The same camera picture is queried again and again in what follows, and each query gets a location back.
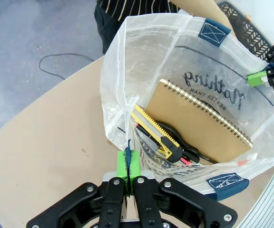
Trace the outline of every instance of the brown notebook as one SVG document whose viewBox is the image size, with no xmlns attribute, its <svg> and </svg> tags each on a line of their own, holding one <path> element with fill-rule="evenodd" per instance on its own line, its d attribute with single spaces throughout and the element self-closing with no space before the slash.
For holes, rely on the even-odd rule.
<svg viewBox="0 0 274 228">
<path fill-rule="evenodd" d="M 212 106 L 164 79 L 145 112 L 173 126 L 188 144 L 217 162 L 229 162 L 252 148 L 250 138 Z"/>
</svg>

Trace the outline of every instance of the gray floor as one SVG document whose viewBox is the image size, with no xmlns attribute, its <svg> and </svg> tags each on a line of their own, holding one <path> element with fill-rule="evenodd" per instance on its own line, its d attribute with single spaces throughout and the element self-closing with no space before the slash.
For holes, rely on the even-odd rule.
<svg viewBox="0 0 274 228">
<path fill-rule="evenodd" d="M 0 128 L 62 81 L 39 70 L 42 57 L 68 52 L 92 59 L 102 56 L 95 4 L 96 0 L 0 0 Z M 83 57 L 61 56 L 46 58 L 41 66 L 68 77 L 89 63 Z"/>
</svg>

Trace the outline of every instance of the screw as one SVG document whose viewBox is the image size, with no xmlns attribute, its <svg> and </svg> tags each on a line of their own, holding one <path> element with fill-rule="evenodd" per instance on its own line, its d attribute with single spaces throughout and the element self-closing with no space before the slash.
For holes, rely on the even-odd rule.
<svg viewBox="0 0 274 228">
<path fill-rule="evenodd" d="M 168 224 L 167 222 L 164 222 L 164 223 L 163 223 L 163 227 L 164 227 L 164 228 L 170 228 L 170 224 Z"/>
<path fill-rule="evenodd" d="M 171 183 L 167 181 L 167 182 L 165 183 L 165 187 L 166 187 L 166 188 L 170 188 L 170 187 L 171 187 Z"/>
<path fill-rule="evenodd" d="M 120 184 L 120 181 L 116 179 L 116 180 L 114 180 L 114 184 L 118 185 L 118 184 Z"/>
<path fill-rule="evenodd" d="M 143 182 L 145 182 L 145 179 L 143 179 L 142 177 L 139 177 L 138 180 L 137 180 L 137 182 L 139 184 L 142 184 Z"/>
<path fill-rule="evenodd" d="M 232 216 L 229 215 L 229 214 L 226 214 L 226 215 L 224 216 L 224 220 L 225 220 L 226 222 L 229 222 L 229 221 L 232 220 Z"/>
<path fill-rule="evenodd" d="M 87 189 L 87 190 L 88 190 L 88 192 L 91 192 L 91 191 L 93 191 L 93 190 L 94 190 L 94 188 L 90 186 L 90 187 L 88 187 L 88 189 Z"/>
</svg>

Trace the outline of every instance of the transparent bag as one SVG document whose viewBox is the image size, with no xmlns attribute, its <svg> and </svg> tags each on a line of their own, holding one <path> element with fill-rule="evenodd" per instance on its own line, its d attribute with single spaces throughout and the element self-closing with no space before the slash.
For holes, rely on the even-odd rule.
<svg viewBox="0 0 274 228">
<path fill-rule="evenodd" d="M 140 151 L 144 168 L 157 180 L 173 177 L 207 194 L 214 192 L 206 182 L 211 177 L 236 172 L 252 179 L 274 166 L 274 92 L 246 82 L 246 76 L 262 71 L 266 62 L 231 35 L 219 47 L 200 38 L 204 24 L 204 18 L 181 14 L 128 17 L 104 57 L 100 93 L 110 141 L 124 150 L 133 139 L 131 148 Z M 146 107 L 161 78 L 232 120 L 251 136 L 253 148 L 233 161 L 210 166 L 178 167 L 156 157 L 156 145 L 135 130 L 130 113 L 135 104 Z"/>
</svg>

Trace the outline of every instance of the yellow box cutter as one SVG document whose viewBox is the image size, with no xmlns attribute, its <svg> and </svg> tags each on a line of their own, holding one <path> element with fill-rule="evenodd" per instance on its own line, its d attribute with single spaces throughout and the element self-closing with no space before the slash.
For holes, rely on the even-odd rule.
<svg viewBox="0 0 274 228">
<path fill-rule="evenodd" d="M 162 149 L 158 149 L 160 154 L 170 162 L 177 162 L 180 160 L 183 156 L 183 150 L 179 144 L 137 104 L 135 105 L 131 116 L 161 145 Z"/>
</svg>

